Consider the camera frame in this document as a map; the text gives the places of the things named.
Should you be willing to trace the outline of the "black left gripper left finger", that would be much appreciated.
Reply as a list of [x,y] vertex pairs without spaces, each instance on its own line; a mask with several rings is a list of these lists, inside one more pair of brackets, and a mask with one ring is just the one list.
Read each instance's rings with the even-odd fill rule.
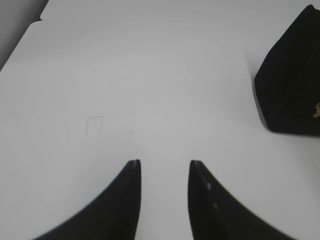
[[141,209],[141,162],[130,160],[90,204],[39,240],[133,240]]

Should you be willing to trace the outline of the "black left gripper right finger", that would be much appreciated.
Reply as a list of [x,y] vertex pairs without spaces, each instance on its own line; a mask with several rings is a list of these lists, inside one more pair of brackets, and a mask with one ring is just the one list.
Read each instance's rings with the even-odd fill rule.
[[195,240],[289,240],[234,198],[200,160],[191,160],[188,214]]

